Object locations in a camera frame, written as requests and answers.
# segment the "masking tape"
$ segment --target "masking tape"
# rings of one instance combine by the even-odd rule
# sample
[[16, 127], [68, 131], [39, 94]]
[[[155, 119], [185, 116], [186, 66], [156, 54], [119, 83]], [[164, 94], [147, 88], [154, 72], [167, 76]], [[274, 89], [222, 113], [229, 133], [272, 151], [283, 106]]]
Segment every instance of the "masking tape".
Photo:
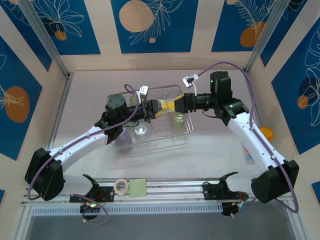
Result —
[[[117, 185], [118, 185], [119, 183], [123, 183], [123, 184], [125, 185], [125, 187], [124, 187], [123, 190], [119, 190], [119, 189], [117, 188]], [[118, 179], [117, 181], [115, 181], [115, 183], [114, 183], [114, 185], [113, 185], [113, 189], [114, 189], [114, 192], [115, 192], [116, 194], [120, 195], [120, 196], [126, 195], [126, 194], [129, 192], [129, 183], [128, 183], [125, 179], [123, 179], [123, 178]]]

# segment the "gray floor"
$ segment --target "gray floor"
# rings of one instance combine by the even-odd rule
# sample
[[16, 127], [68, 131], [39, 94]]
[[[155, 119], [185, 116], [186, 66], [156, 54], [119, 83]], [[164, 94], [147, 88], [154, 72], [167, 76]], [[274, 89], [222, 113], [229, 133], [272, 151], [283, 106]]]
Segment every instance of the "gray floor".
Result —
[[92, 226], [79, 216], [33, 217], [27, 240], [292, 240], [285, 209], [256, 202], [234, 219], [220, 213], [111, 215]]

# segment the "white table surface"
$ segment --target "white table surface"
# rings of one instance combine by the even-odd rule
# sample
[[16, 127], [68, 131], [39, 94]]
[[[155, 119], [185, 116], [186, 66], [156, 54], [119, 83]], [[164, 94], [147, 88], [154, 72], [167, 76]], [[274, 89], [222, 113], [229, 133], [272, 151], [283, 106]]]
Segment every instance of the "white table surface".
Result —
[[[233, 96], [251, 108], [249, 91], [242, 73], [227, 70]], [[187, 89], [182, 78], [199, 70], [149, 71], [77, 71], [74, 74], [58, 127], [54, 147], [61, 146], [92, 127], [105, 111], [107, 96], [124, 92], [124, 84], [138, 89], [142, 85], [162, 87], [179, 85]], [[198, 93], [210, 92], [208, 71], [196, 82]], [[93, 178], [218, 178], [244, 166], [239, 139], [221, 120], [189, 114], [194, 131], [187, 139], [134, 147], [118, 152], [110, 146], [96, 149], [72, 165], [66, 173], [88, 174]]]

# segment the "transparent plastic box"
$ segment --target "transparent plastic box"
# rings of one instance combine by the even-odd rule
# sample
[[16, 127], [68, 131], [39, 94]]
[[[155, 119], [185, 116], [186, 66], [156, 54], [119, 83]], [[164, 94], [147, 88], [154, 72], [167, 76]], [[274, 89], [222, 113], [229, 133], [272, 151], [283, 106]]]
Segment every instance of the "transparent plastic box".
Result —
[[[117, 94], [122, 94], [127, 106], [131, 106], [130, 98], [133, 96], [131, 93], [120, 92]], [[181, 94], [182, 91], [178, 85], [154, 87], [149, 88], [147, 100], [170, 101]], [[189, 114], [181, 114], [175, 111], [165, 113], [156, 119], [151, 119], [150, 123], [140, 120], [139, 125], [135, 127], [137, 124], [137, 122], [128, 122], [125, 125], [126, 131], [132, 140], [131, 144], [117, 145], [117, 142], [113, 141], [111, 147], [116, 150], [124, 150], [147, 144], [159, 144], [166, 141], [179, 140], [187, 138], [194, 130]]]

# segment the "metal vent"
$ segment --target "metal vent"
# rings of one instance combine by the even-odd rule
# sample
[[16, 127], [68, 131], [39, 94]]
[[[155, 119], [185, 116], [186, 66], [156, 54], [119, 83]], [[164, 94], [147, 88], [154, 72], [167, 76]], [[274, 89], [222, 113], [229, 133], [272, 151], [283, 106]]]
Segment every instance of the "metal vent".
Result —
[[[185, 204], [128, 204], [105, 206], [109, 215], [135, 214], [189, 214], [189, 213], [222, 213], [221, 203], [185, 203]], [[86, 215], [103, 215], [100, 209]], [[78, 216], [80, 206], [39, 206], [35, 207], [32, 216]]]

